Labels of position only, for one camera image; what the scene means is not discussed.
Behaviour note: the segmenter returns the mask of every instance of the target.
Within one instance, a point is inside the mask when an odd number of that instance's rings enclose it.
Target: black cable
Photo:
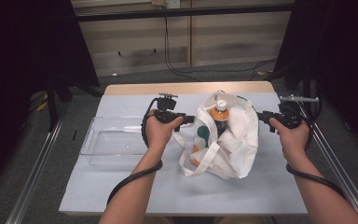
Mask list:
[[[273,58],[267,61],[263,61],[260,63],[257,63],[255,66],[251,67],[251,68],[245,68],[245,69],[238,69],[238,70],[216,70],[216,69],[200,69],[200,70],[191,70],[191,71],[183,71],[183,70],[178,70],[177,68],[174,68],[173,65],[171,64],[171,58],[170,58],[170,43],[169,43],[169,38],[168,38],[168,22],[167,22],[167,18],[165,18],[165,63],[167,65],[167,67],[177,76],[182,76],[182,77],[189,77],[193,80],[196,81],[200,81],[194,77],[190,77],[184,74],[191,74],[191,73],[195,73],[195,72],[246,72],[246,71],[254,71],[255,73],[255,69],[258,67],[261,67],[263,65],[265,65],[266,63],[271,63],[271,62],[275,62],[277,60],[277,58]]]
[[[271,217],[271,220],[273,224],[278,224],[277,219],[275,217]]]
[[[310,146],[310,141],[312,140],[312,136],[313,136],[313,127],[310,124],[311,121],[309,119],[307,119],[305,116],[303,116],[301,113],[298,113],[297,111],[295,111],[290,106],[285,106],[285,105],[280,105],[280,106],[284,107],[287,110],[290,110],[292,113],[298,114],[307,123],[307,126],[310,129],[309,136],[308,136],[308,139],[307,139],[307,144],[305,146],[305,150],[307,150],[309,148],[309,146]],[[298,175],[300,177],[307,178],[309,180],[312,180],[312,181],[318,182],[320,184],[323,184],[323,185],[329,187],[330,189],[333,189],[335,192],[337,192],[339,195],[341,195],[343,198],[345,198],[345,194],[342,192],[342,190],[336,184],[334,184],[333,182],[331,182],[331,181],[329,181],[327,179],[324,179],[324,178],[319,177],[317,175],[311,175],[311,174],[299,172],[299,171],[293,169],[289,164],[286,164],[286,170],[287,170],[287,172],[289,172],[292,175]]]
[[[158,164],[152,168],[140,171],[138,173],[135,173],[133,175],[128,176],[127,178],[123,179],[120,183],[118,183],[115,188],[112,190],[112,192],[110,193],[108,199],[107,199],[107,204],[106,206],[110,203],[110,201],[112,200],[112,198],[115,196],[115,194],[121,189],[123,188],[125,185],[127,185],[128,183],[130,183],[131,181],[134,181],[136,179],[139,179],[145,175],[150,175],[155,173],[156,171],[158,171],[159,169],[161,169],[162,167],[162,161],[159,161]]]
[[[142,138],[144,139],[144,142],[145,142],[147,147],[149,147],[149,143],[147,142],[147,137],[146,137],[146,122],[150,117],[154,116],[154,115],[148,116],[148,114],[149,114],[150,109],[152,108],[153,103],[155,103],[157,101],[158,101],[157,98],[154,98],[152,100],[152,102],[150,103],[149,107],[146,110],[144,118],[142,119],[142,124],[141,124],[142,131],[141,131],[141,133],[142,133]]]
[[[168,40],[168,22],[167,22],[167,18],[165,18],[165,41],[164,41],[164,56],[165,56],[165,64],[167,65],[167,67],[171,70],[171,72],[173,72],[175,75],[180,76],[180,77],[188,77],[190,79],[193,79],[195,81],[200,82],[199,79],[196,79],[194,77],[190,77],[181,73],[185,73],[179,70],[176,70],[172,64],[171,64],[171,60],[170,60],[170,52],[169,52],[169,48],[170,48],[170,42]]]
[[[293,66],[295,66],[297,64],[298,63],[289,63],[284,68],[281,68],[278,71],[274,71],[272,74],[270,74],[269,76],[265,77],[264,80],[270,82],[275,78],[283,77],[284,73],[286,73],[288,70],[290,70]]]
[[[322,95],[321,95],[321,90],[318,87],[316,87],[316,96],[318,97],[319,102],[315,106],[315,111],[314,112],[312,112],[312,110],[310,111],[310,121],[315,121],[319,117],[319,115],[321,114],[321,111],[322,111],[323,99],[322,99]]]
[[[310,175],[307,173],[299,172],[297,170],[294,170],[289,164],[286,164],[286,170],[287,170],[287,172],[289,172],[292,175],[298,175],[300,177],[318,182],[319,184],[323,184],[323,185],[329,187],[330,189],[333,189],[336,193],[341,195],[341,197],[345,198],[345,194],[342,192],[342,190],[336,184],[334,184],[333,182],[331,182],[327,179],[324,179],[317,175]]]

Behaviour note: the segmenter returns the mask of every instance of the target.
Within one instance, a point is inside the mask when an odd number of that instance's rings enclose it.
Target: orange bottle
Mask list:
[[[227,127],[229,117],[227,102],[224,100],[217,101],[216,107],[212,108],[210,113],[216,124],[217,136],[219,137]]]

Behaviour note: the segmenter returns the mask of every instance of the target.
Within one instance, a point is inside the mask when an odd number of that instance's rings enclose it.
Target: black curtain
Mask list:
[[[275,70],[284,71],[277,77],[285,76],[288,89],[296,89],[305,73],[314,78],[358,133],[358,1],[321,3],[291,14]]]
[[[99,86],[69,0],[0,0],[0,168],[28,116],[30,97],[46,89]]]

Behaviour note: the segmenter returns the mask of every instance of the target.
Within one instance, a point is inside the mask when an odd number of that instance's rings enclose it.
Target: metal rail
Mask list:
[[[308,114],[302,104],[300,104],[300,108],[302,113],[307,117]],[[336,154],[334,153],[334,150],[328,144],[327,140],[322,134],[322,131],[319,129],[319,126],[316,123],[312,123],[311,125],[313,129],[313,139],[315,140],[319,149],[322,151],[322,154],[324,154],[324,158],[336,176],[337,181],[344,191],[348,201],[350,201],[352,206],[358,212],[358,188],[356,188],[356,186],[353,184],[351,178],[345,171],[342,164],[339,162]]]
[[[259,12],[278,12],[292,11],[297,9],[311,10],[321,7],[321,3],[307,4],[275,4],[275,5],[256,5],[256,6],[237,6],[237,7],[189,7],[160,10],[141,10],[127,12],[111,13],[84,13],[77,14],[75,17],[66,18],[76,21],[117,21],[146,18],[166,18],[183,16],[205,16],[205,15],[223,15],[240,13],[259,13]]]
[[[60,132],[60,128],[62,126],[63,118],[66,115],[70,103],[65,103],[63,106],[62,113],[60,118],[52,129],[50,133],[48,133],[48,137],[43,145],[39,156],[34,164],[34,168],[31,174],[28,177],[27,182],[25,183],[24,188],[22,189],[20,197],[17,199],[13,209],[10,212],[10,215],[7,219],[6,224],[19,224],[22,221],[22,218],[25,215],[25,212],[28,208],[28,205],[34,195],[34,190],[36,188],[36,184],[42,174],[43,168],[45,167],[46,161],[48,160],[48,155],[51,149],[54,146],[55,140]]]

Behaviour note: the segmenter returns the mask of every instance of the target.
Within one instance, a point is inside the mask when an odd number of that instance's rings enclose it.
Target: wall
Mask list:
[[[182,0],[181,7],[232,7],[289,0]],[[77,14],[159,9],[145,0],[72,0]],[[290,12],[168,18],[174,67],[240,63],[277,57]],[[81,22],[98,76],[166,69],[165,20]]]

